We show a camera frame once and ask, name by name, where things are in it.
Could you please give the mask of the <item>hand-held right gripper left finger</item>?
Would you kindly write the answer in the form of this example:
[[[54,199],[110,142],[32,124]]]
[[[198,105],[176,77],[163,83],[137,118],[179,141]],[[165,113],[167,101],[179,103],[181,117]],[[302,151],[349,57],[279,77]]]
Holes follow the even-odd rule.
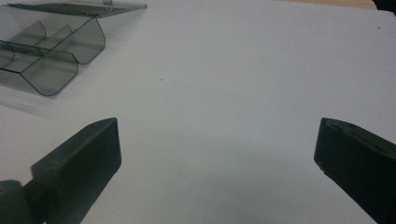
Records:
[[[87,125],[31,166],[35,224],[80,224],[121,165],[118,121]]]

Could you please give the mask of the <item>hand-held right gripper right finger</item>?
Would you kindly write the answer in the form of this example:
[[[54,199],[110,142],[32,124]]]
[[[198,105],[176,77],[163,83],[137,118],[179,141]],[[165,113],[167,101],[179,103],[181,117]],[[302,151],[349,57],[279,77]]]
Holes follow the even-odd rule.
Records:
[[[396,224],[396,145],[338,119],[320,121],[314,161],[377,224]]]

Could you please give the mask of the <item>smoky transparent plastic compartment box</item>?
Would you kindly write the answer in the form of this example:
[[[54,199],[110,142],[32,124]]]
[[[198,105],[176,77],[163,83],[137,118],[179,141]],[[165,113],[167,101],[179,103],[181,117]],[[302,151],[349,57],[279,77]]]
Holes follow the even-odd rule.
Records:
[[[146,7],[118,0],[0,4],[0,86],[58,94],[105,48],[100,19]]]

